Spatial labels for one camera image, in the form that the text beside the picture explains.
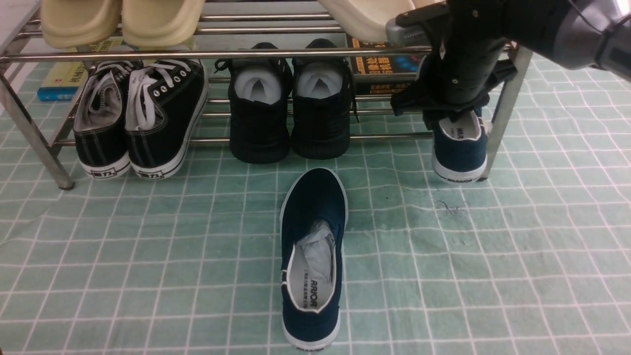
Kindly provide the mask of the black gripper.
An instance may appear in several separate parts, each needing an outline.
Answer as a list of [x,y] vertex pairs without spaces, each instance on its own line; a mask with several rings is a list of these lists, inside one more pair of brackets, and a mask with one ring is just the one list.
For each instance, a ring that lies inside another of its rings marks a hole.
[[416,81],[391,96],[394,115],[421,110],[437,125],[455,123],[489,102],[489,92],[518,73],[500,55],[506,0],[445,0],[401,13],[392,27],[422,29],[432,49]]

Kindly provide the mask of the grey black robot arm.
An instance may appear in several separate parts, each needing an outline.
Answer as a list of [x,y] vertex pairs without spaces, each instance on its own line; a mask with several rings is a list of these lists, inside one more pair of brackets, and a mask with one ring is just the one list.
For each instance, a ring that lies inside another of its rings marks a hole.
[[568,70],[630,79],[630,10],[621,0],[446,0],[396,23],[421,27],[432,50],[417,80],[391,96],[395,115],[457,121],[487,105],[489,92],[519,72],[500,59],[508,42]]

